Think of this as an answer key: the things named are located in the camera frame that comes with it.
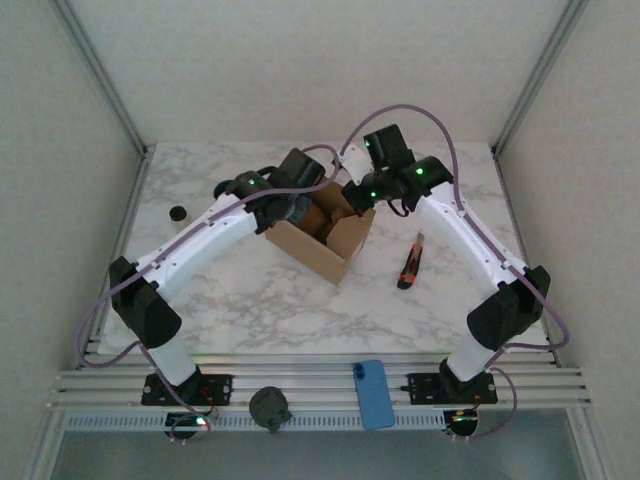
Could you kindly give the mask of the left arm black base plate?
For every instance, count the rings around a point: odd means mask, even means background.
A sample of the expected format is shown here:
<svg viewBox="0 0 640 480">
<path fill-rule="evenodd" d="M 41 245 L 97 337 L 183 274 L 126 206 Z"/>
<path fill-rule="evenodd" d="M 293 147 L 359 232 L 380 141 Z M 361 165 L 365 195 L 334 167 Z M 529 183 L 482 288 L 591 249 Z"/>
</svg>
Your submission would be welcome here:
<svg viewBox="0 0 640 480">
<path fill-rule="evenodd" d="M 233 391 L 233 376 L 228 374 L 194 375 L 183 385 L 173 386 L 176 394 L 190 406 L 228 406 Z M 178 406 L 177 400 L 157 374 L 145 379 L 141 404 L 144 406 Z"/>
</svg>

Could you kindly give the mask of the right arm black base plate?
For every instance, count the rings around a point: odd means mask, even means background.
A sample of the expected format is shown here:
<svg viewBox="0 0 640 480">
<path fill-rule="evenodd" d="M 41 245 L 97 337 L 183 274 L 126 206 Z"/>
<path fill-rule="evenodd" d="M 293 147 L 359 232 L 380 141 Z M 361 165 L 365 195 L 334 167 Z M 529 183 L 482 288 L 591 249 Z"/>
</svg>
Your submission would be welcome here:
<svg viewBox="0 0 640 480">
<path fill-rule="evenodd" d="M 494 405 L 498 402 L 494 377 L 481 373 L 468 382 L 442 373 L 411 373 L 401 390 L 412 405 Z"/>
</svg>

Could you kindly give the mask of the orange black utility knife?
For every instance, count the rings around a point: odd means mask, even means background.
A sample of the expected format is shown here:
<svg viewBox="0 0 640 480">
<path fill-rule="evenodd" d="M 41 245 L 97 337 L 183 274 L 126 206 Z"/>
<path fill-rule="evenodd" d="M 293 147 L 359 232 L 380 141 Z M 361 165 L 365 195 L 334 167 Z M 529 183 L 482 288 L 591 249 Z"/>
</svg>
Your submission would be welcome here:
<svg viewBox="0 0 640 480">
<path fill-rule="evenodd" d="M 400 290 L 408 290 L 414 285 L 417 279 L 423 252 L 423 242 L 424 235 L 419 232 L 414 243 L 412 244 L 405 265 L 397 280 L 396 286 Z"/>
</svg>

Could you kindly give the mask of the aluminium frame post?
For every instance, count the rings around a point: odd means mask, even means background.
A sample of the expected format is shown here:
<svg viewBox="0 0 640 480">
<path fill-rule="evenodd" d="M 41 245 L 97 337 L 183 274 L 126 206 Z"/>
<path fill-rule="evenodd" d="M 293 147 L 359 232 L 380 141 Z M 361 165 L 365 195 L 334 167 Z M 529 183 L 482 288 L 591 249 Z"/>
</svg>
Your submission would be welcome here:
<svg viewBox="0 0 640 480">
<path fill-rule="evenodd" d="M 109 109 L 115 115 L 121 130 L 128 138 L 134 151 L 139 157 L 145 158 L 149 152 L 149 147 L 140 135 L 72 1 L 47 0 L 47 2 L 60 19 L 82 62 L 86 65 L 98 90 Z"/>
<path fill-rule="evenodd" d="M 491 145 L 491 152 L 496 161 L 500 160 L 516 136 L 590 3 L 591 0 L 567 0 L 502 128 Z"/>
</svg>

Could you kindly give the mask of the blue smartphone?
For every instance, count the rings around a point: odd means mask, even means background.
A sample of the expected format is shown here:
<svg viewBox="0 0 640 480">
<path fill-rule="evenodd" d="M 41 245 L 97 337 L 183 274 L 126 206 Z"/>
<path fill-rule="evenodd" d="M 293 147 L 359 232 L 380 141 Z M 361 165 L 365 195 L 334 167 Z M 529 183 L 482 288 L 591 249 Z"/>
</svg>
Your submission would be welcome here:
<svg viewBox="0 0 640 480">
<path fill-rule="evenodd" d="M 378 430 L 394 426 L 395 415 L 384 364 L 380 360 L 356 362 L 353 376 L 363 428 Z"/>
</svg>

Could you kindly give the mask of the brown cardboard express box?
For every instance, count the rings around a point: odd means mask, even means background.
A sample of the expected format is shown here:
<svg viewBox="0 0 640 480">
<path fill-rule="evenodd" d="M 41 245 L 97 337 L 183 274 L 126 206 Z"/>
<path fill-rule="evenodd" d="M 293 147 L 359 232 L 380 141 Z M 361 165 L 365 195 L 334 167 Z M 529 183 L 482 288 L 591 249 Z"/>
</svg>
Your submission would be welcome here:
<svg viewBox="0 0 640 480">
<path fill-rule="evenodd" d="M 305 198 L 303 212 L 268 229 L 273 245 L 328 282 L 344 279 L 369 235 L 376 211 L 358 215 L 333 182 Z"/>
</svg>

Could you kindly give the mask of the aluminium table edge rail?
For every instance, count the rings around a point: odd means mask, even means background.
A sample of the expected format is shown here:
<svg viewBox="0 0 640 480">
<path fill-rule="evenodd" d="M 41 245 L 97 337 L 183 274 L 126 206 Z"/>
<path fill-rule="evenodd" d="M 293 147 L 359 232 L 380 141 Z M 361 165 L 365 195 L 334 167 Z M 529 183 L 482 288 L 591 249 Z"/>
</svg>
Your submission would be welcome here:
<svg viewBox="0 0 640 480">
<path fill-rule="evenodd" d="M 109 260 L 107 261 L 107 265 L 110 265 L 112 261 L 116 260 L 120 255 L 126 252 L 137 210 L 139 208 L 144 184 L 148 176 L 150 164 L 153 160 L 153 155 L 153 148 L 148 147 L 140 157 L 140 164 L 136 170 L 134 182 L 126 201 L 124 213 L 119 223 L 115 243 Z M 104 274 L 100 293 L 98 294 L 97 299 L 89 307 L 87 313 L 80 320 L 80 323 L 74 335 L 72 346 L 74 357 L 77 361 L 77 369 L 86 367 L 86 348 L 92 338 L 92 332 L 94 329 L 93 324 L 95 323 L 95 321 L 98 321 L 97 329 L 101 328 L 103 311 L 106 309 L 105 304 L 107 303 L 107 300 L 105 300 L 103 296 L 109 289 L 109 268 L 106 268 L 106 273 Z"/>
<path fill-rule="evenodd" d="M 517 218 L 517 215 L 516 215 L 516 212 L 515 212 L 515 209 L 514 209 L 514 204 L 512 202 L 511 194 L 510 194 L 509 188 L 508 188 L 506 180 L 505 180 L 505 176 L 504 176 L 504 173 L 503 173 L 503 169 L 502 169 L 501 163 L 499 161 L 499 158 L 498 158 L 497 154 L 495 153 L 494 148 L 491 148 L 490 152 L 491 152 L 492 159 L 494 160 L 496 173 L 498 175 L 498 178 L 499 178 L 499 181 L 500 181 L 500 185 L 501 185 L 501 188 L 502 188 L 502 191 L 503 191 L 503 194 L 504 194 L 504 198 L 505 198 L 505 201 L 506 201 L 506 204 L 507 204 L 507 209 L 509 211 L 511 222 L 512 222 L 513 227 L 514 227 L 514 232 L 515 232 L 515 236 L 516 236 L 516 240 L 517 240 L 517 244 L 518 244 L 519 253 L 522 255 L 523 260 L 528 265 L 530 265 L 531 262 L 530 262 L 529 255 L 528 255 L 527 250 L 526 250 L 526 246 L 525 246 L 525 243 L 524 243 L 524 239 L 523 239 L 523 236 L 522 236 L 522 232 L 521 232 L 521 229 L 520 229 L 518 218 Z M 546 343 L 551 345 L 553 343 L 553 340 L 552 340 L 552 338 L 550 336 L 550 333 L 549 333 L 549 325 L 548 325 L 547 317 L 546 317 L 545 313 L 543 313 L 542 316 L 540 317 L 540 319 L 538 321 L 538 324 L 541 325 L 541 329 L 542 329 L 542 331 L 544 333 Z"/>
</svg>

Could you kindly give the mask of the aluminium mounting rail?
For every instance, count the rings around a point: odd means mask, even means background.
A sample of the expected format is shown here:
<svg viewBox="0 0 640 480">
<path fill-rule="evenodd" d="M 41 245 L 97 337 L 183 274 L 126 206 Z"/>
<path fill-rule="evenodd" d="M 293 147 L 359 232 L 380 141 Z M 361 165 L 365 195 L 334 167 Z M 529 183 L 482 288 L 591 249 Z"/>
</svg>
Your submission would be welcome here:
<svg viewBox="0 0 640 480">
<path fill-rule="evenodd" d="M 248 406 L 262 387 L 281 389 L 295 410 L 353 410 L 357 406 L 352 365 L 356 354 L 198 355 L 202 372 L 233 377 L 229 410 Z M 441 354 L 381 354 L 392 403 L 409 407 L 402 391 L 410 373 L 434 373 Z M 577 368 L 557 366 L 548 353 L 508 353 L 497 364 L 495 409 L 513 404 L 522 409 L 584 407 L 591 404 L 585 379 Z M 45 405 L 50 410 L 138 410 L 151 368 L 134 354 L 106 369 L 60 371 Z"/>
</svg>

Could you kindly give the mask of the dark green round device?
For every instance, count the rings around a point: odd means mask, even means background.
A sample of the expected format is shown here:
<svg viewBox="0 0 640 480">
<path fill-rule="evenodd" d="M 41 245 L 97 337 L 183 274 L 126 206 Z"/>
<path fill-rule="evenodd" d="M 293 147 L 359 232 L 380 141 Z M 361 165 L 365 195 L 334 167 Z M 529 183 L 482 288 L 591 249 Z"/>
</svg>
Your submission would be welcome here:
<svg viewBox="0 0 640 480">
<path fill-rule="evenodd" d="M 249 413 L 254 422 L 270 434 L 275 434 L 293 417 L 285 395 L 274 386 L 261 388 L 252 396 Z"/>
</svg>

